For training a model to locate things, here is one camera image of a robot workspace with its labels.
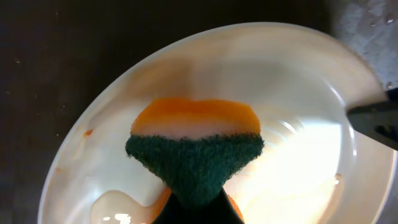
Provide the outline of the green and yellow sponge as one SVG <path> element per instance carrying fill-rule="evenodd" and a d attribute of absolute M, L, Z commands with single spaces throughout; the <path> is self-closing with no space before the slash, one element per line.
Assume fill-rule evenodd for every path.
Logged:
<path fill-rule="evenodd" d="M 177 196 L 190 223 L 199 223 L 200 210 L 264 147 L 251 107 L 228 100 L 154 100 L 134 120 L 130 133 L 126 154 Z"/>

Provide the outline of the white plate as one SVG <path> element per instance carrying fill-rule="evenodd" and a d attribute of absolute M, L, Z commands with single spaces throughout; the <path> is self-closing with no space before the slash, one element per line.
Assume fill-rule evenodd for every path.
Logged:
<path fill-rule="evenodd" d="M 321 32 L 274 22 L 179 40 L 131 67 L 80 116 L 55 156 L 38 223 L 150 223 L 169 194 L 124 146 L 154 99 L 251 106 L 262 155 L 225 184 L 246 223 L 376 223 L 397 152 L 357 131 L 346 110 L 384 101 L 372 70 Z"/>

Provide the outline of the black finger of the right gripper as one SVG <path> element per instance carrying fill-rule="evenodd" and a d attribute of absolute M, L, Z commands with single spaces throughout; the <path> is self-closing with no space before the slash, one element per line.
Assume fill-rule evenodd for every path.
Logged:
<path fill-rule="evenodd" d="M 397 150 L 397 88 L 386 91 L 388 100 L 358 106 L 346 112 L 355 131 Z"/>

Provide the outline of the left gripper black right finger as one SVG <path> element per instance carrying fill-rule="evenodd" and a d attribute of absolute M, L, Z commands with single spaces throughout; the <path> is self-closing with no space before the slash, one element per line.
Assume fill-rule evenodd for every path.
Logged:
<path fill-rule="evenodd" d="M 200 210 L 198 222 L 199 224 L 244 224 L 224 189 L 221 189 L 210 204 Z"/>

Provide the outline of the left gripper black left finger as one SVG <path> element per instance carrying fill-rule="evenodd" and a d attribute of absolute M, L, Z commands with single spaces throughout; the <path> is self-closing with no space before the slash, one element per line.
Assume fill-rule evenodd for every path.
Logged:
<path fill-rule="evenodd" d="M 190 222 L 190 214 L 183 208 L 177 196 L 171 193 L 152 224 L 189 224 Z"/>

